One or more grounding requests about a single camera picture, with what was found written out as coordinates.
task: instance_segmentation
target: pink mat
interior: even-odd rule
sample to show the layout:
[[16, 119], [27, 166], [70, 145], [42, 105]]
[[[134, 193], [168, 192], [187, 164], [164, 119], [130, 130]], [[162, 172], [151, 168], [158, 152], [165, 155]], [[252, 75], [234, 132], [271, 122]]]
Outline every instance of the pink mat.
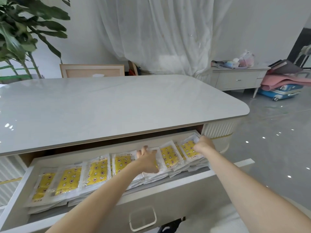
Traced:
[[311, 86], [311, 78], [297, 78], [286, 75], [266, 75], [261, 82], [261, 89], [270, 91], [287, 84]]

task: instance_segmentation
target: forearm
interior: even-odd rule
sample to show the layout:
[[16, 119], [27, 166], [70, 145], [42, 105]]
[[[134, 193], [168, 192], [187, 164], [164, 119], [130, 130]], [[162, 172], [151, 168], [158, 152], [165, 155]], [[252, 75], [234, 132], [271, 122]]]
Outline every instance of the forearm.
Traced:
[[137, 162], [128, 164], [122, 172], [108, 180], [55, 223], [47, 233], [94, 232], [101, 220], [116, 205], [129, 184], [140, 173]]
[[311, 220], [281, 196], [261, 185], [219, 152], [204, 155], [251, 233], [308, 232]]

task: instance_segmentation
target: suitcase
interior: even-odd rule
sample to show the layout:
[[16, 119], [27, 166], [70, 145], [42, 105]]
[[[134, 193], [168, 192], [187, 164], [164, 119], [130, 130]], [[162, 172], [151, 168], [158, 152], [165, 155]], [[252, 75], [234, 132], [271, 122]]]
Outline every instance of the suitcase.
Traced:
[[271, 97], [273, 101], [283, 100], [286, 98], [294, 97], [297, 94], [300, 94], [304, 86], [296, 84], [287, 84], [278, 88], [275, 88], [271, 91], [265, 91], [259, 88], [258, 93]]

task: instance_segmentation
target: glossy floor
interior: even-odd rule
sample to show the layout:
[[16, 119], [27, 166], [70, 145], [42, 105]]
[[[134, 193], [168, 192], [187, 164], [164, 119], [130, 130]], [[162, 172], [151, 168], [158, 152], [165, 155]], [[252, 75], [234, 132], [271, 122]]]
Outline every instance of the glossy floor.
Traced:
[[250, 175], [278, 194], [311, 210], [311, 88], [295, 98], [272, 101], [230, 92], [250, 107], [225, 157], [252, 158]]

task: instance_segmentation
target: hand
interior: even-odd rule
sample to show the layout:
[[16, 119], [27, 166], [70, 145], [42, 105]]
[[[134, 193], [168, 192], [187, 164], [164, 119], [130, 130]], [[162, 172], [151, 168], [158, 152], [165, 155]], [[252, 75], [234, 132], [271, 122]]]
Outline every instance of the hand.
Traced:
[[206, 136], [201, 136], [198, 143], [196, 143], [194, 146], [194, 150], [199, 153], [204, 153], [206, 152], [206, 148], [215, 150], [215, 145], [213, 144], [212, 140]]
[[148, 146], [145, 145], [142, 147], [142, 150], [137, 151], [137, 160], [139, 162], [139, 167], [142, 169], [142, 172], [147, 173], [157, 173], [159, 172], [156, 167], [156, 150], [147, 151]]

